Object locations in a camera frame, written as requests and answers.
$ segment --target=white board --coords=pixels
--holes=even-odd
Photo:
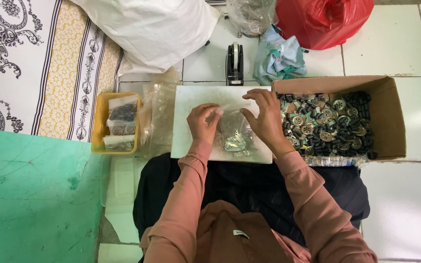
[[[249,102],[249,106],[246,108],[257,117],[259,115],[259,107],[256,102],[242,98],[247,91],[253,88],[270,90],[270,87],[247,86],[177,86],[171,157],[182,158],[190,149],[193,138],[186,118],[196,106],[205,103],[225,105],[230,103],[248,104]],[[254,137],[254,146],[258,150],[252,152],[250,156],[237,156],[237,154],[225,152],[222,147],[216,147],[214,145],[209,159],[272,163],[272,152],[256,136]]]

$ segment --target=yellow tray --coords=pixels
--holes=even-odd
[[[141,105],[141,98],[135,92],[125,93],[101,93],[97,96],[97,102],[94,114],[94,128],[92,129],[91,150],[96,154],[131,154],[137,150],[137,141],[139,137],[139,119],[136,114],[136,134],[134,135],[134,148],[131,152],[108,152],[103,142],[103,137],[110,135],[110,129],[107,127],[108,119],[108,101],[111,99],[137,95],[137,107]]]

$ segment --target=black cloth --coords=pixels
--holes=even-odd
[[[366,186],[358,168],[312,167],[324,180],[324,187],[337,204],[352,215],[350,222],[358,229],[360,220],[370,214]],[[242,213],[259,212],[270,228],[301,246],[305,239],[293,218],[294,207],[277,165],[209,161],[201,209],[216,200],[227,201]],[[170,153],[150,159],[141,172],[133,218],[139,239],[153,226],[180,176],[178,159]]]

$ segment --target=pink sleeve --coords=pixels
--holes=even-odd
[[[178,160],[181,175],[173,184],[160,219],[147,235],[144,262],[192,263],[196,255],[196,230],[201,211],[207,161],[212,146],[194,140],[186,156]]]
[[[324,179],[309,168],[298,152],[276,160],[295,207],[293,217],[311,253],[311,262],[377,262],[360,232],[324,188]]]

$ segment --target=green painted floor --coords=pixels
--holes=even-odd
[[[0,263],[95,262],[100,163],[90,143],[0,131]]]

